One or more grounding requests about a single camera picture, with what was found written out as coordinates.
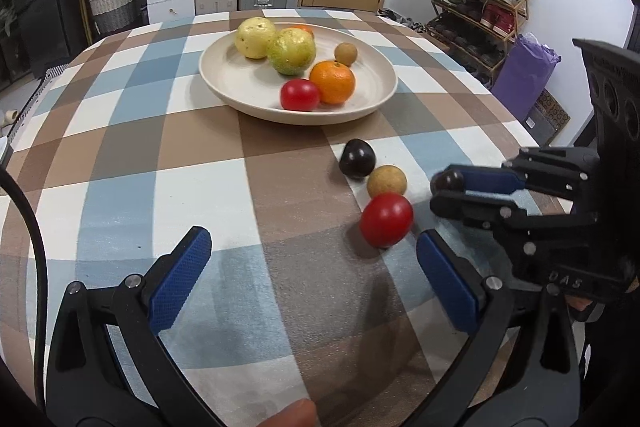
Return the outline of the person right hand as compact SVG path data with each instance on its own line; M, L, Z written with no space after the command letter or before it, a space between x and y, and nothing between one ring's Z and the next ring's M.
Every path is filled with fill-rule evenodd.
M627 288L626 293L627 294L632 293L638 287L639 287L639 280L634 279L630 284L630 286ZM587 309L592 303L592 301L587 298L576 297L576 296L566 296L565 300L570 307L576 309L577 311L585 311L585 309Z

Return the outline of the person left hand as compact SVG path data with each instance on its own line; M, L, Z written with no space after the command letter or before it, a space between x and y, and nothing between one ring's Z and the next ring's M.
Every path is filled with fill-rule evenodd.
M314 427L317 424L317 407L314 401L300 399L270 418L258 427Z

